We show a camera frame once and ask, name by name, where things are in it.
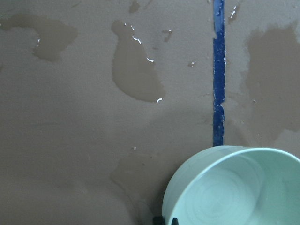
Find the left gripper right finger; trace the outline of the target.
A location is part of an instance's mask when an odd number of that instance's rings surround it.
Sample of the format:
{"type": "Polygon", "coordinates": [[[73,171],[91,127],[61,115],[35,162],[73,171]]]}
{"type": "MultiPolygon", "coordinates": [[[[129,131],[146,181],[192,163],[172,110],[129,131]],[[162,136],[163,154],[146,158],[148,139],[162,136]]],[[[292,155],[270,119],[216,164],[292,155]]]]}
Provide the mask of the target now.
{"type": "Polygon", "coordinates": [[[171,225],[179,225],[179,215],[177,212],[172,214],[171,225]]]}

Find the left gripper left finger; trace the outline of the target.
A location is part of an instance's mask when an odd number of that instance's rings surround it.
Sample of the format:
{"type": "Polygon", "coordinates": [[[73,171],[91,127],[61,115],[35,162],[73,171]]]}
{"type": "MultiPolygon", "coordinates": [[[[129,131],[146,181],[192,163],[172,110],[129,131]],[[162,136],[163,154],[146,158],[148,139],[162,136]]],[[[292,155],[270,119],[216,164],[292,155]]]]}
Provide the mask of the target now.
{"type": "Polygon", "coordinates": [[[164,225],[164,217],[163,216],[155,216],[152,219],[153,225],[164,225]]]}

